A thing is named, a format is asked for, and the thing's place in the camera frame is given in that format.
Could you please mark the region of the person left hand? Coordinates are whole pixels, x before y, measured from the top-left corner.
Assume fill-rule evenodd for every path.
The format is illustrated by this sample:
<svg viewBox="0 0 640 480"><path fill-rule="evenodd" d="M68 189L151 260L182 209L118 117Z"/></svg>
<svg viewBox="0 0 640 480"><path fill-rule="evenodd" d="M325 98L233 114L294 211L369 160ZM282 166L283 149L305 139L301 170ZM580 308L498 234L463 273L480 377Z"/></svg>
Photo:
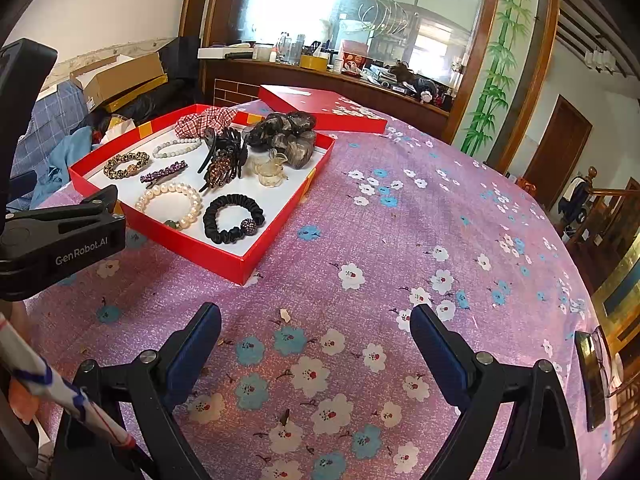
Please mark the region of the person left hand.
<svg viewBox="0 0 640 480"><path fill-rule="evenodd" d="M31 394L15 378L11 378L9 385L9 404L14 415L21 419L23 424L29 425L37 414L39 399Z"/></svg>

